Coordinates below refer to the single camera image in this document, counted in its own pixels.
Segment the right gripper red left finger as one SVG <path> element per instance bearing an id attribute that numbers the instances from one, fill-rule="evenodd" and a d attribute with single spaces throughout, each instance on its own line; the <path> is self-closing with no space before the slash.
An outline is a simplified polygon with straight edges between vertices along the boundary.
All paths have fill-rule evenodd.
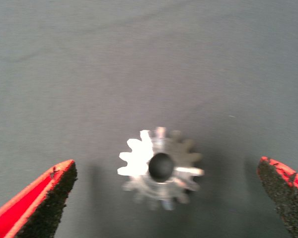
<path id="1" fill-rule="evenodd" d="M 77 180 L 74 160 L 47 169 L 0 208 L 0 238 L 52 238 Z"/>

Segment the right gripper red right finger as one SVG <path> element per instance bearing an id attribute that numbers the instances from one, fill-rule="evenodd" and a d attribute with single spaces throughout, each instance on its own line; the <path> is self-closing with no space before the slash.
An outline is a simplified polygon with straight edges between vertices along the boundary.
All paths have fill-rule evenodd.
<path id="1" fill-rule="evenodd" d="M 298 173 L 280 161 L 261 157 L 257 174 L 286 229 L 298 238 Z"/>

